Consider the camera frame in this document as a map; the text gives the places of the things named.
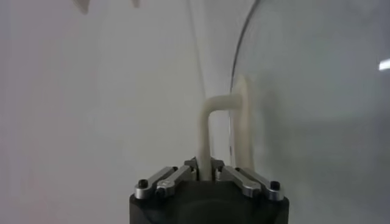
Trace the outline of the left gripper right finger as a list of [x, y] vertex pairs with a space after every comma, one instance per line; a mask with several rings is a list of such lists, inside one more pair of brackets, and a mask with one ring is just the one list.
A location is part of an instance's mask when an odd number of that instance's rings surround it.
[[282, 201], [284, 191], [278, 181], [269, 181], [250, 168], [226, 166], [222, 160], [211, 159], [213, 180], [231, 181], [250, 198], [259, 195], [270, 201]]

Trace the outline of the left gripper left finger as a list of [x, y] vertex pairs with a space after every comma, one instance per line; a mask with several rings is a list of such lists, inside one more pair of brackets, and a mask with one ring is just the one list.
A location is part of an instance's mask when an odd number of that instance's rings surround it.
[[167, 166], [147, 179], [140, 179], [133, 194], [139, 200], [146, 200], [157, 194], [166, 198], [175, 194], [175, 189], [181, 182], [197, 179], [198, 166], [194, 157], [186, 160], [181, 167]]

